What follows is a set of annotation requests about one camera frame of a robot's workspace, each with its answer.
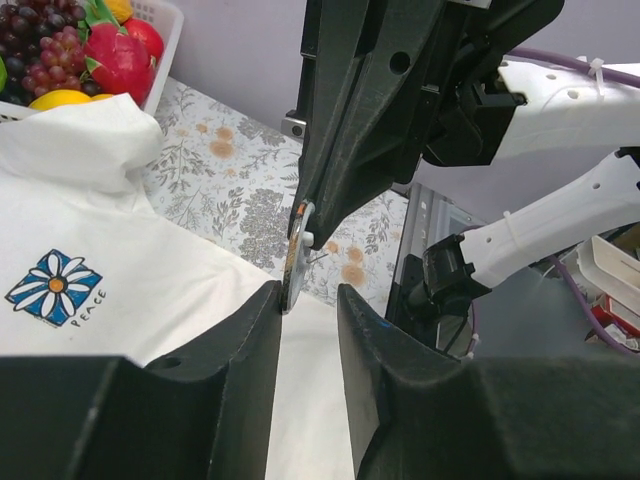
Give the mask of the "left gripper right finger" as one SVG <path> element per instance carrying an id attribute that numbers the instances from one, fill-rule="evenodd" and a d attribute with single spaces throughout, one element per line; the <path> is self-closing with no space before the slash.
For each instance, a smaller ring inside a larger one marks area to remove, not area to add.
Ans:
<path id="1" fill-rule="evenodd" d="M 461 363 L 338 290 L 359 479 L 635 479 L 639 364 L 603 356 Z"/>

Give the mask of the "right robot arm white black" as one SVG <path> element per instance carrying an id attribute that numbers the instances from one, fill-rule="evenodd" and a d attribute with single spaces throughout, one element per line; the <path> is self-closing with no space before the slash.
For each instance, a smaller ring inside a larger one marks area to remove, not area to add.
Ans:
<path id="1" fill-rule="evenodd" d="M 466 314 L 522 268 L 639 219 L 639 80 L 523 42 L 559 1 L 310 1 L 297 111 L 305 123 L 282 306 L 310 253 L 420 161 L 487 166 L 523 153 L 606 147 L 571 183 L 428 248 L 412 319 Z"/>

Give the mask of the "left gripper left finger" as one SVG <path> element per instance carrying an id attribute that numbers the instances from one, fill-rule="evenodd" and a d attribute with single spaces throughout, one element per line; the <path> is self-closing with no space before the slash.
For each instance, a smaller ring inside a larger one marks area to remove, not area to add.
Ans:
<path id="1" fill-rule="evenodd" d="M 5 479 L 261 479 L 282 313 L 277 281 L 183 346 L 1 361 Z"/>

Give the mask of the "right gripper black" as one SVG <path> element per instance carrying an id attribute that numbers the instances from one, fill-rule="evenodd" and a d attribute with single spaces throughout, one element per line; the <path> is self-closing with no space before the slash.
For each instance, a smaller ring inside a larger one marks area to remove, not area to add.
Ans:
<path id="1" fill-rule="evenodd" d="M 358 76 L 344 111 L 330 163 L 325 198 L 328 235 L 342 220 L 399 178 L 402 155 L 430 61 L 431 37 L 442 1 L 367 1 L 357 47 Z M 504 57 L 555 20 L 562 1 L 492 1 L 486 9 L 456 5 L 465 14 L 448 78 L 429 126 L 423 159 L 437 167 L 491 164 L 513 120 L 526 104 L 501 78 Z"/>

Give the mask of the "white t-shirt daisy print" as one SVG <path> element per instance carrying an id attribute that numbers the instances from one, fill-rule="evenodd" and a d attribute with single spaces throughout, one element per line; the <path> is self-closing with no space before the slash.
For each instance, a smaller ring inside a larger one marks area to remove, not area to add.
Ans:
<path id="1" fill-rule="evenodd" d="M 1 353 L 138 364 L 234 313 L 259 268 L 156 214 L 139 171 L 155 119 L 120 95 L 1 127 Z M 354 475 L 335 310 L 301 295 L 283 322 L 266 475 Z"/>

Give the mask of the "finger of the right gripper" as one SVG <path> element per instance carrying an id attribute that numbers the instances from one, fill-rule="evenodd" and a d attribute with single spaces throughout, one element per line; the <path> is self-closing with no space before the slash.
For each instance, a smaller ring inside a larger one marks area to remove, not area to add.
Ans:
<path id="1" fill-rule="evenodd" d="M 315 207 L 307 228 L 328 235 L 329 201 L 325 198 L 330 155 L 358 76 L 357 47 L 365 24 L 367 1 L 309 1 L 301 43 L 303 68 L 298 112 L 306 122 L 299 163 L 298 201 Z"/>

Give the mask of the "small round brooch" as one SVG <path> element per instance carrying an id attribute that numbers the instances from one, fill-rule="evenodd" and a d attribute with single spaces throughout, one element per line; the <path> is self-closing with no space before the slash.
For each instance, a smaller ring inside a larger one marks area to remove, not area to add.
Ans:
<path id="1" fill-rule="evenodd" d="M 310 265 L 310 255 L 314 245 L 314 234 L 307 230 L 307 226 L 314 212 L 315 205 L 308 200 L 302 201 L 294 212 L 282 280 L 283 314 L 292 311 L 304 285 L 304 277 Z"/>

